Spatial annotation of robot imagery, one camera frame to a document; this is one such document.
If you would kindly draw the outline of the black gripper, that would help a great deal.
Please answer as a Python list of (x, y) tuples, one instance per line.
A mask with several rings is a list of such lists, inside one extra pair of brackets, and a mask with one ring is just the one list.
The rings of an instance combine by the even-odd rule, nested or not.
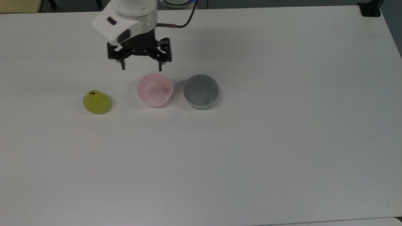
[(156, 40), (155, 29), (139, 34), (124, 41), (121, 46), (113, 46), (107, 43), (107, 54), (110, 60), (120, 63), (122, 70), (126, 69), (126, 53), (137, 56), (149, 56), (158, 62), (158, 70), (162, 72), (162, 66), (172, 62), (170, 38)]

